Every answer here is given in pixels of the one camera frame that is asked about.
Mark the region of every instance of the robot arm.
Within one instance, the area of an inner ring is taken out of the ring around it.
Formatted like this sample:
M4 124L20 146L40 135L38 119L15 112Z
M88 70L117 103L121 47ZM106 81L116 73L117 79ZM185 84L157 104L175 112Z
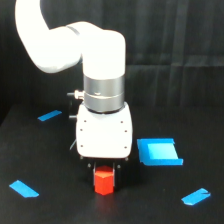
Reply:
M124 37L88 22L49 30L40 0L17 0L15 13L19 36L40 70L56 73L83 60L84 91L77 94L83 99L76 125L79 154L126 158L131 151L132 122L124 102Z
M124 74L125 40L121 34L87 22L49 30L40 0L17 0L15 18L19 36L40 70L56 73L76 65L82 56L83 72L90 78Z

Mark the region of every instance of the blue folded paper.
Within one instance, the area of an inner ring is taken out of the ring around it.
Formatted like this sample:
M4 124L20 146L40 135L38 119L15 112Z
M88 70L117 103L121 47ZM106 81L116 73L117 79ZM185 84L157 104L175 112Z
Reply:
M183 159L179 159L172 138L138 139L140 162L147 166L180 166Z

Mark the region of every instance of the red cube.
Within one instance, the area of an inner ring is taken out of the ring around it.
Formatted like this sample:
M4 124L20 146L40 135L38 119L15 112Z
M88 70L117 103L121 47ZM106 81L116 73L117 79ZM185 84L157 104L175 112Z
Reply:
M95 192L102 195L114 192L114 173L111 167L101 166L96 168Z

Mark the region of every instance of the silver metal joint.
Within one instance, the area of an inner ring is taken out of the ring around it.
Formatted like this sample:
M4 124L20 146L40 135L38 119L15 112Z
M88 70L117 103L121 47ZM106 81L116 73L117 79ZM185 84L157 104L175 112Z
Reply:
M76 119L77 116L76 115L69 115L69 119Z
M84 75L84 104L96 112L111 112L124 106L125 77L96 80Z

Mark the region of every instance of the blue tape piece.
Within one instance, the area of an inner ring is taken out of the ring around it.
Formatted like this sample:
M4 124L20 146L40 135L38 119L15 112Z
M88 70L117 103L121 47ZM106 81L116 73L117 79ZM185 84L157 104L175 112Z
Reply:
M45 114L45 115L43 115L41 117L38 117L38 119L40 121L46 121L46 120L48 120L48 119L50 119L52 117L55 117L55 116L57 116L58 114L61 114L61 113L62 113L61 111L55 110L55 111L52 111L52 112L50 112L48 114Z
M210 197L210 193L205 190L204 188L201 188L197 191L195 191L192 194L189 194L188 196L182 198L181 200L184 202L186 205L195 205L198 202L204 200L205 198Z
M142 139L137 140L137 145L139 149L139 160L142 163L147 163L147 160L149 159L149 150L148 150L148 145L143 144Z
M144 164L147 166L182 166L183 159L149 159Z
M20 180L15 181L11 185L9 185L14 191L18 192L21 194L24 198L29 198L29 197L37 197L39 194L28 187L26 184L21 182Z

